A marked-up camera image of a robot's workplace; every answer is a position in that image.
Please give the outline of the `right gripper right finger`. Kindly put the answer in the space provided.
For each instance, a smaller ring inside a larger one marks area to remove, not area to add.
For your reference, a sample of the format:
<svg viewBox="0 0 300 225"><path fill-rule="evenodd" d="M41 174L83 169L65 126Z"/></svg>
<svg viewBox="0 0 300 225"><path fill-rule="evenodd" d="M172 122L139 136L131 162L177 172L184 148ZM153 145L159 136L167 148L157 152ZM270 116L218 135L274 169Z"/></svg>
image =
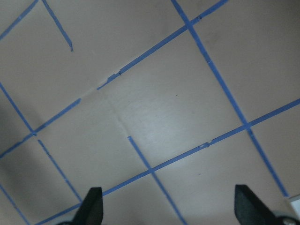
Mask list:
<svg viewBox="0 0 300 225"><path fill-rule="evenodd" d="M276 225L277 218L247 185L235 185L234 214L240 225Z"/></svg>

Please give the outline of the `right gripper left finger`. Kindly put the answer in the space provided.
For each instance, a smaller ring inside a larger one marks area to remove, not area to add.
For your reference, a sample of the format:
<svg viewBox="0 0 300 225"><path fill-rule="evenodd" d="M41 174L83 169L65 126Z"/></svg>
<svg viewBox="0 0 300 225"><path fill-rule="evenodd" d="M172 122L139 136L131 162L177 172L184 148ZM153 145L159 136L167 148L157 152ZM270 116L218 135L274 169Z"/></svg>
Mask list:
<svg viewBox="0 0 300 225"><path fill-rule="evenodd" d="M92 187L72 219L71 225L101 225L103 217L102 188Z"/></svg>

